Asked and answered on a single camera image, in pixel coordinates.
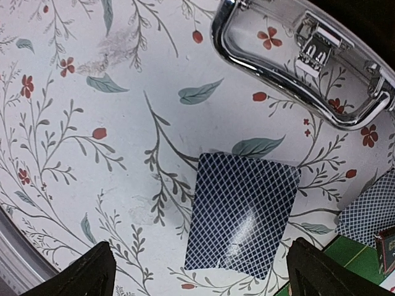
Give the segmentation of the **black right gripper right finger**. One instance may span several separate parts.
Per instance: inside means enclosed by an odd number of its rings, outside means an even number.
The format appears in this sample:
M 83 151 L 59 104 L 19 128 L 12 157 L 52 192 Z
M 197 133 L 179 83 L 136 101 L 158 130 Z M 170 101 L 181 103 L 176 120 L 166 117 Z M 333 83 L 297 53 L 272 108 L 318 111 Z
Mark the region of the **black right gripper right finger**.
M 291 295 L 391 295 L 326 256 L 302 237 L 286 256 Z

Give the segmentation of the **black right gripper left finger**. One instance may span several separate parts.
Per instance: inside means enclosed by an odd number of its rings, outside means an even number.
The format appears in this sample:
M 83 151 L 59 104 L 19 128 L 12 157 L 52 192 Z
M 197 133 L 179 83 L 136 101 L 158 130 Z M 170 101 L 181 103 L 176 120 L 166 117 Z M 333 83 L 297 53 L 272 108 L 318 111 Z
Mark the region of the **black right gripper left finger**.
M 23 295 L 112 296 L 115 274 L 116 260 L 109 243 L 102 241 L 61 273 L 26 291 Z

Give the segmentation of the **triangular all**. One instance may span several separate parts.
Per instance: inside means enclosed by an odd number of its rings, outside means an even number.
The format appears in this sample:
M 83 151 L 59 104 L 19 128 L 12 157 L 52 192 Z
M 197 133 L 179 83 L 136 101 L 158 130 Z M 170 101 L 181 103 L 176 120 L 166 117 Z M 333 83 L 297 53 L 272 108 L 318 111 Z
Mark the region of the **triangular all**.
M 394 271 L 394 227 L 374 235 L 378 252 L 379 273 L 385 277 Z

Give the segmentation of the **aluminium poker case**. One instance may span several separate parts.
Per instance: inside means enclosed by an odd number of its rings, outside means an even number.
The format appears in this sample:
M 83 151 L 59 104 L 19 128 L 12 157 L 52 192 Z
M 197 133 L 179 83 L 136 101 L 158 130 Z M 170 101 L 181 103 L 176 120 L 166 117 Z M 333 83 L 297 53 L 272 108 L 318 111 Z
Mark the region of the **aluminium poker case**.
M 240 46 L 258 16 L 277 21 L 293 34 L 295 69 L 320 78 L 330 65 L 349 70 L 366 87 L 366 100 L 341 115 L 318 89 L 296 72 L 283 70 L 275 57 Z M 381 112 L 394 113 L 393 1 L 221 1 L 213 17 L 212 44 L 231 66 L 275 88 L 331 126 L 357 130 Z

